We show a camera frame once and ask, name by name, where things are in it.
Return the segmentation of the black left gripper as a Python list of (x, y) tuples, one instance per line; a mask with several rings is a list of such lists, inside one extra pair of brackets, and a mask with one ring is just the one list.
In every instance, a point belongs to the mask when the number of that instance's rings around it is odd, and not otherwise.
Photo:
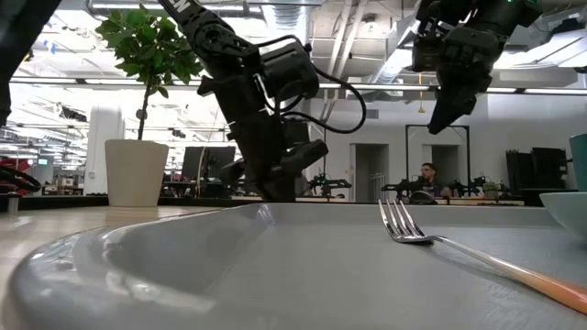
[(306, 98), (316, 94), (318, 78), (313, 68), (286, 71), (246, 69), (209, 69), (198, 88), (201, 95), (213, 94), (229, 124), (229, 138), (241, 152), (241, 159), (223, 166), (222, 182), (231, 184), (245, 176), (259, 184), (261, 197), (269, 202), (293, 203), (294, 178), (302, 170), (327, 154), (322, 140), (295, 145), (288, 140), (282, 111), (268, 112), (267, 98), (277, 102), (289, 98)]

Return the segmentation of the green plastic cup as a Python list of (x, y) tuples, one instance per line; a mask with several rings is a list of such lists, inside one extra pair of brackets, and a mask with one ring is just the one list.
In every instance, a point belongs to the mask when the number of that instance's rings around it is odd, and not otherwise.
[(587, 133), (570, 138), (573, 169), (580, 192), (587, 192)]

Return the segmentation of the white bowl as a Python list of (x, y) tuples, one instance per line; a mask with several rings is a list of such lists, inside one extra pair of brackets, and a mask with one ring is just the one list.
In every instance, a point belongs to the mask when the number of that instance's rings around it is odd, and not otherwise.
[(561, 226), (587, 241), (587, 192), (547, 192), (539, 198)]

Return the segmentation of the metal fork orange handle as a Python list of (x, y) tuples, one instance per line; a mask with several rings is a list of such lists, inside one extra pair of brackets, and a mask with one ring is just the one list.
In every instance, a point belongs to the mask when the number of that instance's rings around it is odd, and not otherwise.
[(444, 244), (496, 270), (500, 270), (514, 281), (519, 281), (576, 312), (587, 315), (587, 288), (524, 268), (511, 261), (497, 258), (461, 244), (446, 236), (427, 236), (414, 221), (402, 201), (392, 201), (390, 203), (388, 200), (379, 200), (378, 206), (382, 223), (393, 241), (408, 245), (432, 245), (434, 242)]

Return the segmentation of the large white plate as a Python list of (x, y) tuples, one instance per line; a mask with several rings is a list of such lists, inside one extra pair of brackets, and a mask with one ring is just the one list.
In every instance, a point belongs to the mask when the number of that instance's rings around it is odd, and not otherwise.
[(587, 330), (587, 315), (377, 205), (250, 204), (64, 236), (14, 269), (5, 330)]

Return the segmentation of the long wooden background table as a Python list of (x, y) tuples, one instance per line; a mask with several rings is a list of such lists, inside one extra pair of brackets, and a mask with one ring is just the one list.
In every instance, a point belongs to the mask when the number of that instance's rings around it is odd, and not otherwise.
[[(300, 203), (351, 203), (344, 198), (326, 198), (326, 197), (296, 197)], [(442, 205), (508, 205), (508, 206), (525, 206), (524, 201), (518, 200), (486, 200), (479, 198), (456, 198), (456, 199), (435, 199), (437, 204)]]

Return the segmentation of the grey doorway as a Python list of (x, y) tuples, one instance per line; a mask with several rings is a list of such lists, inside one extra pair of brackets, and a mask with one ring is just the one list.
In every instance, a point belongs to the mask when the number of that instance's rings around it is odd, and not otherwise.
[(451, 145), (424, 145), (423, 163), (437, 167), (438, 178), (449, 185), (460, 177), (459, 148)]
[(383, 144), (351, 144), (350, 198), (359, 204), (375, 204), (386, 197), (383, 186), (389, 176), (389, 147)]

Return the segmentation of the person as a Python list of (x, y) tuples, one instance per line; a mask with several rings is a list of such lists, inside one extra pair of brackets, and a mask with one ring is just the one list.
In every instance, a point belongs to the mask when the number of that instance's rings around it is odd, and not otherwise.
[(452, 190), (437, 176), (437, 167), (431, 162), (421, 165), (420, 175), (416, 182), (419, 188), (434, 197), (451, 197)]

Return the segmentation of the black round dome object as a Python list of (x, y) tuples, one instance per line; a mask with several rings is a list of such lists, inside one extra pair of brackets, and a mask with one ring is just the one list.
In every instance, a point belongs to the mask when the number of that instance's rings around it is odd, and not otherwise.
[(434, 205), (437, 204), (437, 201), (435, 196), (430, 194), (429, 192), (416, 191), (410, 194), (409, 203), (419, 205)]

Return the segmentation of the cream plant pot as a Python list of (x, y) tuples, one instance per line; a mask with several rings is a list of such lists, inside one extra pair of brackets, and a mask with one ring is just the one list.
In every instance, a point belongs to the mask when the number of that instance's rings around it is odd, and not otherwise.
[(114, 207), (158, 205), (169, 147), (148, 140), (105, 142), (107, 197)]

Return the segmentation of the white building column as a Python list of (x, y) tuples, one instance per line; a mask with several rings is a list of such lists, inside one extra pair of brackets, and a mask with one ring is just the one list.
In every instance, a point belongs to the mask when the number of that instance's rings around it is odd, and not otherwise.
[(106, 194), (105, 142), (122, 139), (125, 119), (119, 104), (95, 104), (90, 112), (83, 193)]

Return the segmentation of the green leafy indoor tree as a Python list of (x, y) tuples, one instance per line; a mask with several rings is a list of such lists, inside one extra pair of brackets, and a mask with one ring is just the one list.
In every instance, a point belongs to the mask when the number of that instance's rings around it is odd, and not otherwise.
[(143, 139), (149, 99), (167, 98), (174, 79), (187, 85), (204, 69), (187, 38), (166, 16), (156, 16), (140, 5), (125, 13), (112, 10), (95, 32), (118, 60), (116, 67), (145, 87), (138, 110), (138, 139)]

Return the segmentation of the red machine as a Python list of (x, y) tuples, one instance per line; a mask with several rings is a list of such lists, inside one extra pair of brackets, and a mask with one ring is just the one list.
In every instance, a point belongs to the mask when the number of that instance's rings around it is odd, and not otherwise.
[[(28, 159), (9, 159), (9, 158), (1, 158), (0, 159), (0, 166), (6, 166), (8, 168), (23, 171), (26, 174), (29, 174), (30, 164), (28, 163)], [(8, 181), (0, 180), (0, 193), (19, 193), (21, 195), (28, 194), (28, 191), (25, 189), (17, 188), (14, 184), (9, 183)]]

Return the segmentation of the black rectangular frame stand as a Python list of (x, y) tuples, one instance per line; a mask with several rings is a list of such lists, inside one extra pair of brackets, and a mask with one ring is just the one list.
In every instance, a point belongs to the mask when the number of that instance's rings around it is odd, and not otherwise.
[(456, 167), (455, 178), (443, 179), (444, 182), (459, 181), (463, 186), (462, 193), (471, 194), (471, 129), (469, 126), (455, 125), (445, 128), (436, 135), (428, 132), (426, 125), (407, 124), (404, 126), (404, 163), (405, 178), (412, 179), (420, 173), (420, 165), (432, 162), (433, 147), (455, 148)]

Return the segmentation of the black table edge frame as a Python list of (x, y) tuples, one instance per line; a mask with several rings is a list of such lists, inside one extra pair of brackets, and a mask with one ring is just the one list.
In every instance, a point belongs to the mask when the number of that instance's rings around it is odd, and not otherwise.
[[(6, 195), (0, 195), (0, 214), (6, 213), (6, 202)], [(236, 207), (255, 203), (260, 203), (260, 200), (161, 197), (158, 201), (158, 206)], [(105, 195), (21, 196), (18, 211), (98, 207), (108, 205), (109, 201)]]

